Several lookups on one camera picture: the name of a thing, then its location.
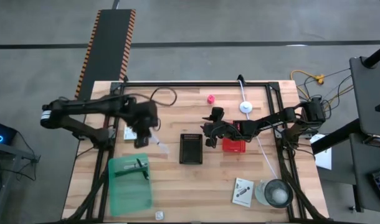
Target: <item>pink object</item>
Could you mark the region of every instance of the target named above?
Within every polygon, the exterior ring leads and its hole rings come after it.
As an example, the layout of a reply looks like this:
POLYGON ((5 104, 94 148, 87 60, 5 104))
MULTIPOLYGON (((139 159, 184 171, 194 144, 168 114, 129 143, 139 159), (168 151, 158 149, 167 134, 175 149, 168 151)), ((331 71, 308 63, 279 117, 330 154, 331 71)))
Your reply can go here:
POLYGON ((214 95, 209 95, 207 98, 207 102, 209 104, 213 104, 215 102, 215 96, 214 95))

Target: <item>orange striped edge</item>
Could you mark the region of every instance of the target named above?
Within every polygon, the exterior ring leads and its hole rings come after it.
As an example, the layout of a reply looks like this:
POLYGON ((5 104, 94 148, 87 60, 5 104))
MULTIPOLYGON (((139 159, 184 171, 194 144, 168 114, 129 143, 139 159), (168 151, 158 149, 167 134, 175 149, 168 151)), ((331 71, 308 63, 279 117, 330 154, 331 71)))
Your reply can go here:
POLYGON ((126 71, 128 69, 130 45, 132 43, 133 29, 135 28, 135 16, 136 11, 132 9, 130 12, 128 32, 126 33, 125 48, 123 49, 120 81, 123 81, 123 78, 126 76, 126 71))
POLYGON ((86 49, 85 60, 83 61, 82 69, 81 69, 80 75, 79 75, 77 89, 75 91, 75 96, 74 96, 74 99, 76 99, 76 100, 78 99, 80 88, 82 86, 83 77, 85 76, 86 65, 88 64, 88 59, 89 59, 90 51, 92 49, 93 39, 95 38, 95 35, 96 35, 97 24, 98 24, 98 20, 100 18, 100 13, 101 13, 101 11, 99 10, 97 12, 95 25, 93 26, 92 35, 90 36, 89 44, 88 44, 88 47, 86 49))

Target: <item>red object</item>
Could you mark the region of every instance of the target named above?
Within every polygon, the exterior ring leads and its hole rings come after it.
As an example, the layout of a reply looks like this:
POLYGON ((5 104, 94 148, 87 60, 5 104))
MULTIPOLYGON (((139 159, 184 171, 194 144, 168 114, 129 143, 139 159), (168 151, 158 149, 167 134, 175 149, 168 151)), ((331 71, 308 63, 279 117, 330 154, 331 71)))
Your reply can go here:
POLYGON ((239 152, 245 153, 245 141, 232 141, 227 138, 223 138, 222 150, 224 152, 239 152))
POLYGON ((209 95, 207 98, 207 102, 209 104, 213 104, 215 102, 215 96, 214 95, 209 95))

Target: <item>gray floor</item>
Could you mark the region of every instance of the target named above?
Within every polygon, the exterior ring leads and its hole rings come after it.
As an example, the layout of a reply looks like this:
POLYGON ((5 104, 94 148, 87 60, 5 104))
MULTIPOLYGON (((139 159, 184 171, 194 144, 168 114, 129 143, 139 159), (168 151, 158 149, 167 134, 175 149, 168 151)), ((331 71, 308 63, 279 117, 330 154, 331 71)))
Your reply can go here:
MULTIPOLYGON (((97 10, 112 2, 0 0, 0 44, 86 43, 97 10)), ((137 10, 134 42, 380 40, 378 0, 132 0, 121 1, 120 8, 137 10)), ((327 75, 348 68, 350 57, 379 47, 133 49, 128 76, 233 80, 243 74, 249 80, 283 80, 294 69, 327 75)), ((51 222, 61 215, 78 142, 66 131, 42 128, 39 118, 42 104, 73 97, 84 55, 85 49, 0 50, 0 122, 23 132, 42 155, 37 180, 15 184, 3 223, 51 222)), ((311 94, 325 95, 348 75, 329 77, 323 86, 311 83, 311 94)), ((304 78, 297 75, 297 83, 304 78)), ((330 133, 356 117, 351 92, 320 131, 330 133)), ((322 186, 331 218, 380 223, 380 213, 347 210, 353 205, 350 186, 327 181, 322 186)))

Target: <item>wooden table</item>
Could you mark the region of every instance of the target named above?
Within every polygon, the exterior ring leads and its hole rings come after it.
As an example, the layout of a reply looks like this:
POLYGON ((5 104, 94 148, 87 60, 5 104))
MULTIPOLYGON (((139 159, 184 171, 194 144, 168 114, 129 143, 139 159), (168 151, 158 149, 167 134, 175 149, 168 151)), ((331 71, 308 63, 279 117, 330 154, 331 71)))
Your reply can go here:
MULTIPOLYGON (((282 93, 284 107, 299 103, 294 81, 278 81, 282 93)), ((111 82, 95 82, 92 99, 107 95, 111 82)), ((141 93, 150 96, 155 87, 126 87, 125 93, 141 93)), ((209 116, 212 106, 207 104, 207 96, 216 97, 214 106, 223 107, 224 120, 246 119, 238 107, 242 102, 240 88, 237 87, 175 87, 178 100, 172 107, 158 106, 161 118, 161 129, 156 133, 159 140, 168 145, 170 153, 165 154, 157 145, 135 149, 133 142, 123 140, 124 121, 120 121, 118 139, 116 140, 114 157, 128 156, 145 152, 150 160, 151 184, 153 188, 154 207, 150 210, 112 217, 109 201, 105 210, 105 222, 156 222, 155 212, 163 211, 164 222, 284 222, 288 221, 285 209, 265 206, 253 197, 250 208, 232 203, 234 181, 236 177, 252 180, 258 184, 261 180, 274 179, 262 154, 258 141, 246 145, 244 154, 223 152, 222 141, 218 141, 215 149, 203 147, 202 165, 179 164, 179 135, 181 133, 202 133, 200 125, 209 116)), ((253 104, 254 110, 250 119, 259 119, 269 115, 265 88, 245 87, 245 97, 253 104)), ((161 90, 154 100, 171 102, 172 93, 161 90)), ((86 124, 94 128, 103 126, 104 115, 91 114, 86 117, 86 124)), ((272 130, 259 134, 267 157, 277 175, 277 152, 272 130)), ((90 148, 90 141, 80 143, 78 153, 90 148)), ((311 151, 310 147, 300 149, 311 151)), ((90 191, 95 169, 97 150, 81 155, 74 165, 67 200, 62 217, 67 218, 77 209, 90 191)), ((301 188, 311 203, 328 217, 326 203, 321 189, 319 176, 313 157, 304 152, 296 154, 296 163, 301 188)), ((98 211, 100 193, 96 198, 95 211, 98 211)), ((293 201, 297 211, 296 200, 293 201)))

